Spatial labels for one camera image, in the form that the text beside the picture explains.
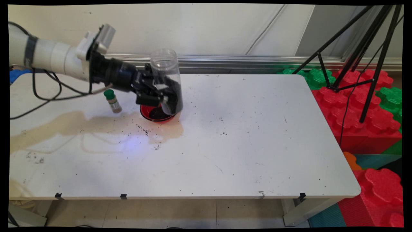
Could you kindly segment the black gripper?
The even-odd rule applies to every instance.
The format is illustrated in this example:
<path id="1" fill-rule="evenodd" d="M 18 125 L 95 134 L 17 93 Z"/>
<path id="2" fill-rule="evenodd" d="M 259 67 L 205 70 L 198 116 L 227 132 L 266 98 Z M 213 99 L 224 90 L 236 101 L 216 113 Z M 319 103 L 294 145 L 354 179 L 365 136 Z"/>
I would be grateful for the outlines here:
<path id="1" fill-rule="evenodd" d="M 103 83 L 106 87 L 123 92 L 134 92 L 136 104 L 158 107 L 169 101 L 170 90 L 168 85 L 139 84 L 136 82 L 138 75 L 143 75 L 145 81 L 154 81 L 153 70 L 150 63 L 145 63 L 138 69 L 129 62 L 119 59 L 106 59 L 99 52 L 91 52 L 89 56 L 89 81 L 90 83 Z"/>

